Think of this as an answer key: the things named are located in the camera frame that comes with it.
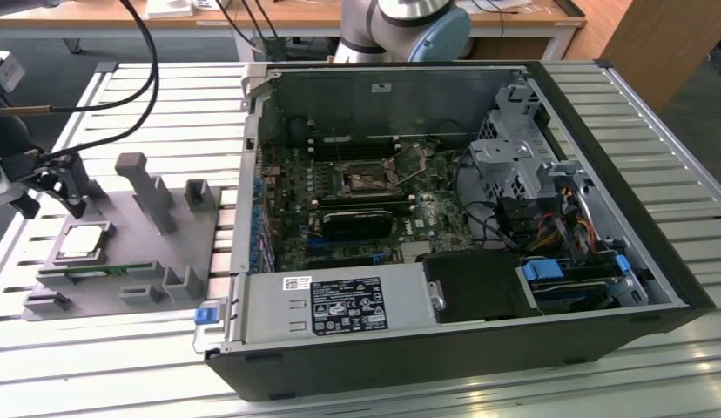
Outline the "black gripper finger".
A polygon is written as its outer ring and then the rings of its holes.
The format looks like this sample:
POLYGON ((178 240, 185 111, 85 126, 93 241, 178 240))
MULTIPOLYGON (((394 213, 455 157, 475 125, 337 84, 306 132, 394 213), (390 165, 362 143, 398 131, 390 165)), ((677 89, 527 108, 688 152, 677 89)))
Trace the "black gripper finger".
POLYGON ((90 178, 77 153, 49 162, 40 185, 41 190, 65 206, 70 215, 81 219, 86 212, 85 196, 89 194, 90 178))
POLYGON ((42 193, 41 176, 13 180, 13 185, 21 189, 21 195, 10 202, 10 206, 25 219, 34 219, 41 210, 41 203, 37 199, 42 193))

